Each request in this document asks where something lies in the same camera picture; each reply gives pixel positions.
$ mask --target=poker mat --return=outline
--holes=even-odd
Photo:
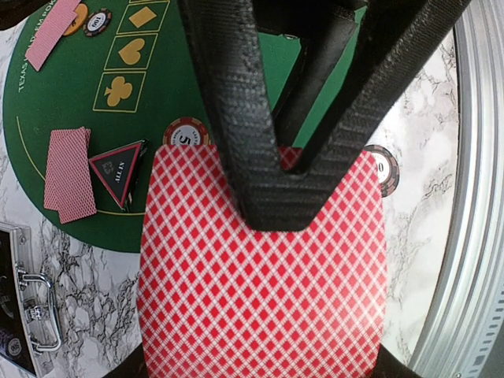
[[[9,159],[27,196],[62,231],[107,250],[138,253],[150,170],[167,127],[181,117],[192,117],[212,133],[177,2],[87,0],[89,14],[102,8],[111,12],[107,28],[92,37],[86,36],[82,28],[62,37],[40,72],[36,72],[24,55],[53,4],[49,2],[28,19],[10,63],[3,104]],[[356,12],[357,22],[364,12]],[[357,33],[324,86],[296,146],[307,143],[341,88]],[[273,107],[300,45],[297,39],[282,35],[260,35],[260,39]],[[113,93],[118,97],[110,106],[107,98],[115,91],[113,81],[118,76],[133,90],[127,98],[120,97],[120,90]],[[129,213],[118,208],[93,173],[98,214],[61,224],[57,212],[43,208],[50,132],[80,127],[91,129],[89,157],[140,139],[149,140]]]

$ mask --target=orange poker chip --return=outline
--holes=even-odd
[[[86,22],[86,19],[87,19],[87,6],[86,6],[86,4],[83,4],[81,2],[76,7],[74,12],[77,13],[77,17],[75,18],[74,21],[72,21],[69,28],[66,29],[65,33],[63,33],[63,36],[65,36],[65,37],[68,37],[69,35],[75,34],[82,27],[82,25],[84,25],[84,22]]]
[[[212,144],[205,125],[196,118],[182,117],[173,121],[163,135],[163,144],[201,146]]]

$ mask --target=silver metal frame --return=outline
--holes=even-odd
[[[438,287],[410,367],[477,378],[504,320],[504,2],[473,0],[455,28],[458,182]]]

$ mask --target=stack of playing cards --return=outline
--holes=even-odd
[[[87,163],[91,130],[53,130],[47,154],[44,207],[56,210],[62,224],[96,214]]]

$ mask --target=black triangle marker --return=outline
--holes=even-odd
[[[146,140],[141,140],[89,159],[94,173],[123,211],[128,211],[146,144]]]

